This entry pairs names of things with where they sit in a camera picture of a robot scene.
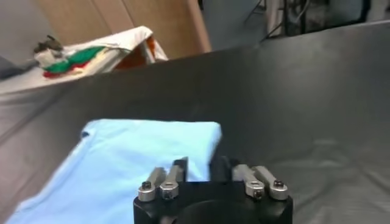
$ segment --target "metal clamp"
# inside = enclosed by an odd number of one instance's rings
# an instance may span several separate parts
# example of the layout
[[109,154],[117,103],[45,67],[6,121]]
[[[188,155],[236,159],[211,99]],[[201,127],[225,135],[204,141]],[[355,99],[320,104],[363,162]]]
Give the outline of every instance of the metal clamp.
[[165,175],[164,168],[154,168],[149,178],[138,188],[139,201],[148,202],[154,200],[157,186],[165,180]]
[[165,181],[160,185],[161,197],[171,200],[179,195],[179,184],[177,182],[186,181],[188,158],[178,159],[173,162]]
[[268,190],[268,194],[275,200],[286,200],[288,198],[288,188],[280,180],[277,180],[265,166],[253,168],[254,175],[262,181]]
[[245,194],[259,200],[264,195],[264,184],[256,179],[254,172],[245,164],[233,168],[233,181],[244,181]]

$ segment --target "hex bolt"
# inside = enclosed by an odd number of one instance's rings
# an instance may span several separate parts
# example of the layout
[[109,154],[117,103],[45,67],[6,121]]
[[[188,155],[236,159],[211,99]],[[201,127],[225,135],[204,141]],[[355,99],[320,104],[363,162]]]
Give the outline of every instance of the hex bolt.
[[152,183],[150,181],[142,182],[142,189],[143,190],[149,190],[152,188]]
[[162,197],[165,200],[173,199],[172,192],[170,192],[170,191],[164,191]]
[[261,191],[255,191],[255,192],[253,193],[253,197],[254,197],[255,199],[261,199],[262,196],[263,196],[263,193],[262,193]]
[[275,187],[283,187],[285,184],[282,182],[282,181],[280,181],[280,180],[275,180],[274,181],[274,186]]

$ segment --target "wooden panel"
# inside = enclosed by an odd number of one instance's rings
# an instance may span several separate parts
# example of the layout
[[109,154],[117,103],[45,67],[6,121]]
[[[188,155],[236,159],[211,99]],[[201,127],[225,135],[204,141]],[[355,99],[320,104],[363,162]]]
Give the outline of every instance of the wooden panel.
[[210,52],[210,39],[208,38],[208,32],[206,29],[206,25],[203,21],[202,12],[199,8],[199,3],[197,0],[187,0],[187,4],[190,10],[190,15],[193,19],[197,37],[199,39],[200,48],[202,49],[202,52]]
[[35,0],[63,44],[76,44],[111,34],[90,0]]
[[134,28],[122,0],[93,0],[112,33]]
[[124,0],[136,26],[147,26],[169,58],[203,52],[185,0]]

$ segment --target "black tablecloth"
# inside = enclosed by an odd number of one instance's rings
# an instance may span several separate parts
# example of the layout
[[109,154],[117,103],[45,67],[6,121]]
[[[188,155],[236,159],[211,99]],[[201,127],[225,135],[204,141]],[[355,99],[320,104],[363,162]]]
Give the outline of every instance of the black tablecloth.
[[389,23],[346,27],[0,96],[1,217],[88,121],[127,118],[219,122],[216,155],[268,166],[295,223],[387,223],[389,40]]

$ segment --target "blue cloth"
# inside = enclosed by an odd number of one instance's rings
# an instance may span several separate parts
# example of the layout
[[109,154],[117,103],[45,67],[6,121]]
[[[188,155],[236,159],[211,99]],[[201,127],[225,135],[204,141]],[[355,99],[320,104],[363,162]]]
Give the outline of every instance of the blue cloth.
[[90,122],[46,187],[7,223],[133,223],[133,199],[154,167],[188,156],[188,181],[207,181],[220,137],[214,122]]

